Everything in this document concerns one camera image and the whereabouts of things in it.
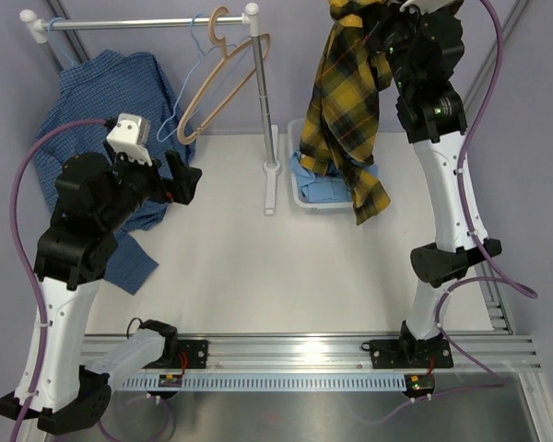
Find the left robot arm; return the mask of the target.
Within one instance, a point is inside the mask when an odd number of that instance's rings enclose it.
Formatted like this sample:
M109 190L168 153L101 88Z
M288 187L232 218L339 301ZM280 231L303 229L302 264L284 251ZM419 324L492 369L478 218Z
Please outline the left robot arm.
M146 201L187 205L194 198L202 170L183 164L176 152L165 157L169 178L159 175L158 161L141 165L125 154L109 161L86 153L65 162L31 272L41 298L29 367L17 389L0 399L0 415L34 419L53 436L88 429L138 370L186 362L176 328L158 320L145 321L97 360L79 361L89 312L118 247L116 232ZM41 372L34 379L36 365Z

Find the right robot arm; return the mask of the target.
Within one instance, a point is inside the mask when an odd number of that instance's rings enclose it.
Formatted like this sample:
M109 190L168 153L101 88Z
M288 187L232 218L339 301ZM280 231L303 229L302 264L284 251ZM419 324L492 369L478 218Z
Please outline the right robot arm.
M469 269L502 251L479 219L461 149L465 105L451 83L465 52L463 27L445 1L385 1L361 14L364 45L381 54L398 89L397 117L429 189L435 239L410 253L418 277L413 307L394 339L362 345L376 369L453 366L440 330L441 297Z

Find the wooden hanger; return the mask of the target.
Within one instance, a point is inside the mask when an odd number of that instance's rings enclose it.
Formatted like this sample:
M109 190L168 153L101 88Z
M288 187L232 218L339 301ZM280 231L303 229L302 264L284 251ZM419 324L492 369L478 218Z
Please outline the wooden hanger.
M226 24L228 17L229 10L225 6L217 7L206 22L207 36L211 43L211 48L205 50L199 42L195 44L200 61L204 61L212 52L218 52L219 59L211 73L194 94L177 124L175 133L178 140L184 145L196 140L252 78L256 79L258 86L264 130L267 134L271 133L272 123L265 79L265 60L270 53L271 36L261 31L260 7L256 3L247 4L244 12L241 14L240 23L248 28L249 35L237 44L230 44L225 37L218 35L218 27ZM216 86L218 81L225 81L228 75L237 69L238 62L242 61L243 57L247 54L253 57L252 70L234 86L234 89L194 129L188 130L187 125L196 115L211 89Z

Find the yellow plaid shirt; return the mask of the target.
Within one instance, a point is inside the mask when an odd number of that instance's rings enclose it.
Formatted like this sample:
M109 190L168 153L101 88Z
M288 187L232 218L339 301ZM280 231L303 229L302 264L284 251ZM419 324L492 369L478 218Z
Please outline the yellow plaid shirt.
M391 85L391 68L366 49L366 15L382 1L331 1L333 25L314 79L300 136L300 165L324 176L337 171L350 192L356 224L384 211L391 199L368 167L380 123L379 92Z

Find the light blue shirt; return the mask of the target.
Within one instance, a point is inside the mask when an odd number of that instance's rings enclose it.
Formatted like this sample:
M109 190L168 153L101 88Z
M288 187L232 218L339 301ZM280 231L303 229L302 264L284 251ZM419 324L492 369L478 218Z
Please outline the light blue shirt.
M304 168L300 161L303 154L294 150L289 159L289 168L296 179L300 199L310 204L351 203L353 196L343 176L334 164L328 166L326 174L320 175Z

